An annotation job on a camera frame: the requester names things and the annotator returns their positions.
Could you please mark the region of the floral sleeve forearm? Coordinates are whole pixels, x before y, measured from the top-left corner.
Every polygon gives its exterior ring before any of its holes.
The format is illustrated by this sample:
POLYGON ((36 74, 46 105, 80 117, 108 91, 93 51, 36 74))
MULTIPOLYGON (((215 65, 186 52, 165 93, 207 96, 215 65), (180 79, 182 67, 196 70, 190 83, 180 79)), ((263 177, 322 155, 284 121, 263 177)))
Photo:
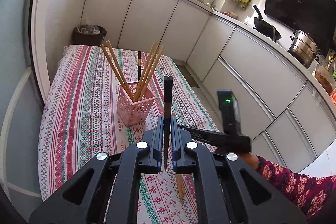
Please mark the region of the floral sleeve forearm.
POLYGON ((258 157, 256 171, 306 216, 308 223, 335 223, 335 176, 294 173, 258 157))

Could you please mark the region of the person right hand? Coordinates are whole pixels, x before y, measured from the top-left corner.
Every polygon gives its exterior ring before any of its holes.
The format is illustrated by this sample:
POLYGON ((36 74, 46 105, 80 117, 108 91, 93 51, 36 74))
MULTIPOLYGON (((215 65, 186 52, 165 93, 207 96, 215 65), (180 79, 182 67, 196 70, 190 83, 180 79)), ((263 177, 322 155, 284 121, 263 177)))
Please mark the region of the person right hand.
POLYGON ((257 170, 259 167, 259 158, 252 153, 235 153, 243 159, 248 165, 250 165, 254 170, 257 170))

